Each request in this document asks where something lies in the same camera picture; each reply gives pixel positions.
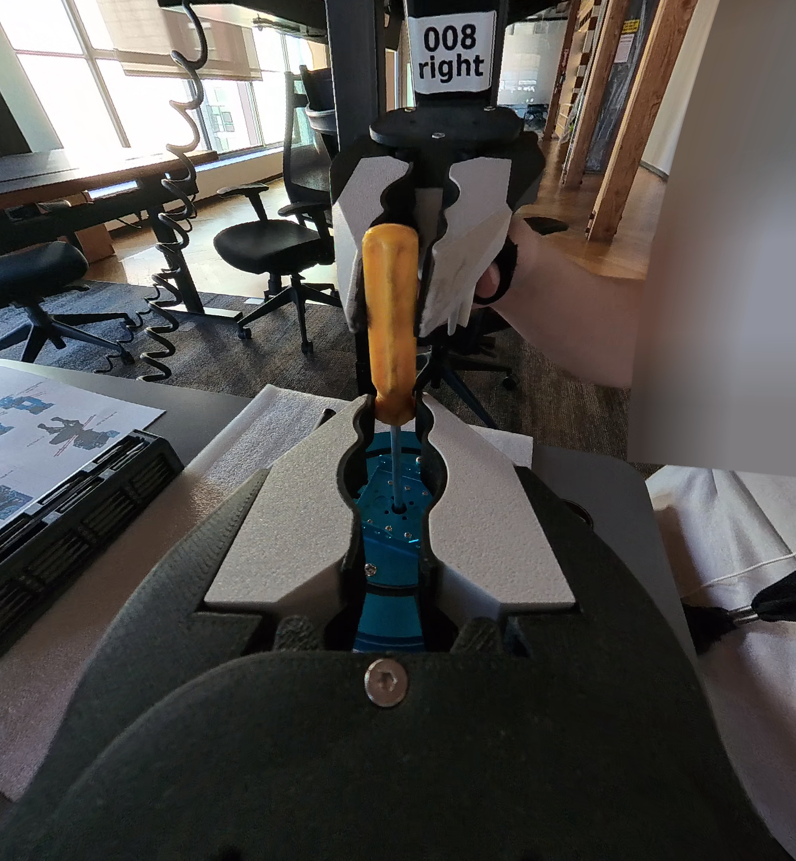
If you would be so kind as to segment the black office stool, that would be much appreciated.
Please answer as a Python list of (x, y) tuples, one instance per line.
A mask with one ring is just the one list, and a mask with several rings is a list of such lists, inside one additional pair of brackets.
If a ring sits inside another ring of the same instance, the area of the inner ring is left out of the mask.
[(28, 324), (0, 338), (0, 351), (25, 342), (21, 361), (34, 362), (46, 342), (63, 350), (65, 339), (73, 339), (110, 349), (125, 364), (134, 364), (134, 358), (122, 345), (76, 327), (80, 323), (120, 319), (126, 326), (134, 328), (134, 320), (128, 314), (68, 314), (55, 317), (40, 305), (49, 296), (76, 289), (75, 283), (85, 276), (88, 268), (89, 263), (80, 249), (62, 241), (0, 256), (0, 309), (7, 306), (21, 307), (29, 318)]

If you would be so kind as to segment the black office chair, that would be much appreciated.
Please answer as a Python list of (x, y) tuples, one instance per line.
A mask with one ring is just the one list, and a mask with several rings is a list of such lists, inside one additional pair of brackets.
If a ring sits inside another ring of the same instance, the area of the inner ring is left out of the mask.
[(341, 301), (333, 285), (307, 283), (301, 277), (303, 270), (314, 265), (332, 264), (335, 252), (330, 233), (332, 147), (324, 144), (310, 127), (305, 113), (306, 94), (296, 89), (299, 82), (299, 76), (285, 74), (283, 180), (289, 203), (273, 219), (266, 214), (261, 200), (268, 190), (266, 184), (221, 188), (221, 197), (245, 196), (257, 219), (219, 232), (213, 246), (233, 268), (269, 276), (264, 302), (238, 322), (239, 337), (250, 339), (248, 324), (293, 304), (299, 320), (300, 348), (308, 354), (313, 352), (313, 343), (306, 334), (306, 303), (339, 308)]
[(511, 367), (474, 358), (476, 355), (492, 356), (491, 349), (496, 345), (493, 333), (509, 329), (510, 324), (496, 314), (490, 307), (481, 307), (470, 314), (466, 326), (459, 326), (448, 334), (446, 326), (440, 326), (427, 337), (418, 340), (416, 364), (418, 375), (414, 392), (421, 393), (430, 384), (438, 388), (442, 382), (489, 428), (498, 425), (474, 396), (467, 384), (457, 374), (460, 370), (502, 373), (502, 385), (509, 391), (518, 386), (518, 379)]

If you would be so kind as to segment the black metal post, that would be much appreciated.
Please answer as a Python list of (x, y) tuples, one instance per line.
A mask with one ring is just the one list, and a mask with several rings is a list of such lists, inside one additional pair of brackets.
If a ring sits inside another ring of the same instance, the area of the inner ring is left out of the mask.
[[(384, 3), (326, 1), (339, 156), (373, 156), (370, 136), (385, 102)], [(354, 333), (360, 395), (374, 392), (370, 378), (367, 324)]]

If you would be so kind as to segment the brown cardboard box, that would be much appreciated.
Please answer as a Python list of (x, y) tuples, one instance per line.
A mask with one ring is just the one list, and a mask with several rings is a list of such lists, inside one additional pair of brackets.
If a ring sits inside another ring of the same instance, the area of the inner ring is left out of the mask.
[(112, 238), (104, 224), (77, 231), (76, 237), (89, 264), (114, 256)]

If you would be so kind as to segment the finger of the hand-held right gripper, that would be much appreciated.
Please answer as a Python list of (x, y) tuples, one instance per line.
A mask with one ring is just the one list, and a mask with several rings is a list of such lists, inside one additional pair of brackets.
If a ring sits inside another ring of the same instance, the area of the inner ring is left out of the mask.
[(450, 167), (448, 178), (458, 196), (444, 209), (444, 235), (432, 244), (421, 337), (444, 325), (453, 334), (457, 326), (467, 324), (478, 280), (507, 237), (510, 177), (510, 160), (467, 160)]
[(350, 332), (365, 322), (362, 307), (363, 235), (383, 211), (385, 190), (403, 178), (410, 164), (393, 156), (337, 156), (334, 159), (334, 244), (339, 298)]

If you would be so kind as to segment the black screwdriver bit case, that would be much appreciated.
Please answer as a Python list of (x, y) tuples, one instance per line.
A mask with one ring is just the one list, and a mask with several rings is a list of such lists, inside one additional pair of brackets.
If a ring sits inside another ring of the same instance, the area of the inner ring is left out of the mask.
[(0, 656), (182, 471), (163, 437), (134, 430), (0, 530)]

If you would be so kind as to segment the person's right hand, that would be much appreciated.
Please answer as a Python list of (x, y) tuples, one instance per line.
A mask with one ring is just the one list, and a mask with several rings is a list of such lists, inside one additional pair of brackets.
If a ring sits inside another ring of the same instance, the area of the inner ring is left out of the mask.
[(519, 216), (512, 217), (507, 238), (516, 246), (516, 263), (509, 289), (492, 307), (515, 328), (538, 326), (569, 299), (569, 282), (562, 280), (567, 260)]

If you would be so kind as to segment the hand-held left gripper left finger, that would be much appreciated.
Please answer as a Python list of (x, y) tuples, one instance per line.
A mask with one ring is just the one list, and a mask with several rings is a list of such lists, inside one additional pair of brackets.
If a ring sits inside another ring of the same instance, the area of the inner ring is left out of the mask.
[(366, 596), (361, 517), (354, 495), (367, 479), (373, 399), (324, 405), (304, 393), (259, 393), (261, 442), (281, 445), (249, 503), (203, 602), (279, 622), (304, 616), (331, 646), (349, 647)]

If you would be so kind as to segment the blue metal bracket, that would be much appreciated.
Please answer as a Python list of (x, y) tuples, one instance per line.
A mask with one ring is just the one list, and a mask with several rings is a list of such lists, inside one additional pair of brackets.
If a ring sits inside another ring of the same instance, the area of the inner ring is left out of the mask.
[(416, 593), (422, 519), (432, 497), (421, 476), (421, 447), (414, 431), (400, 433), (400, 485), (405, 510), (392, 510), (392, 452), (388, 431), (368, 447), (368, 482), (361, 489), (367, 593), (353, 649), (358, 652), (425, 650)]

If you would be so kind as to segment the wooden post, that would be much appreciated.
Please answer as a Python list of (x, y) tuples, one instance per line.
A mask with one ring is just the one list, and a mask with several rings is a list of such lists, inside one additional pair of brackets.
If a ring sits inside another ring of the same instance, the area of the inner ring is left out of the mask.
[(589, 241), (609, 242), (618, 230), (695, 6), (696, 1), (659, 2), (587, 225)]
[(615, 36), (613, 18), (617, 4), (614, 1), (605, 2), (602, 9), (604, 14), (599, 17), (592, 62), (583, 90), (583, 100), (562, 171), (563, 188), (577, 188), (582, 183), (587, 154), (609, 76), (607, 56), (608, 48), (612, 46)]

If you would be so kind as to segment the white foam sheet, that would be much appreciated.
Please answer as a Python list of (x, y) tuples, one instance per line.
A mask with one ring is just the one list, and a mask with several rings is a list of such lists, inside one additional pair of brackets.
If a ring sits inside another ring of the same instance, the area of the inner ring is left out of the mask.
[(0, 792), (18, 800), (63, 720), (84, 667), (161, 558), (253, 473), (347, 401), (268, 384), (0, 658)]

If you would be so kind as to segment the printed instruction booklet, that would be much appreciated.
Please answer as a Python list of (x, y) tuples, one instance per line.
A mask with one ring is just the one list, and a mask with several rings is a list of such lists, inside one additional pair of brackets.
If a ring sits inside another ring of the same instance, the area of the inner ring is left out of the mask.
[(163, 410), (0, 366), (0, 529)]

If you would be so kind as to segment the dark wooden table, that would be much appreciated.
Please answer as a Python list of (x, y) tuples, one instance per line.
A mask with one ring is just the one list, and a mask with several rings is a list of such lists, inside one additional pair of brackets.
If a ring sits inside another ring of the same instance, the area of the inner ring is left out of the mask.
[[(167, 174), (180, 178), (182, 168), (171, 153), (145, 154), (130, 148), (93, 155), (57, 149), (0, 157), (0, 256), (141, 212), (147, 212), (157, 242), (171, 242), (175, 233), (158, 215), (175, 196), (162, 181)], [(19, 220), (6, 213), (129, 181), (137, 187), (52, 213), (32, 213)]]

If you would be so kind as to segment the yellow-handled screwdriver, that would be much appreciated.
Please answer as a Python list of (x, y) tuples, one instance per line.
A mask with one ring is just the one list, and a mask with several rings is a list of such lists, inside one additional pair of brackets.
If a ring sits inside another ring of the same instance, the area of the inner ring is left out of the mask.
[(362, 238), (374, 415), (392, 439), (392, 510), (405, 511), (400, 427), (415, 416), (418, 235), (402, 224), (372, 226)]

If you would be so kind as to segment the person's white shirt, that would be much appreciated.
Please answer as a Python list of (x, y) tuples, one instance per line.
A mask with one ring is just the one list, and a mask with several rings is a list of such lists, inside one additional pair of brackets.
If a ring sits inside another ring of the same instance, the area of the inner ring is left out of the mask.
[[(796, 572), (796, 478), (666, 466), (647, 486), (685, 604), (744, 609)], [(747, 623), (699, 661), (739, 779), (796, 859), (796, 622)]]

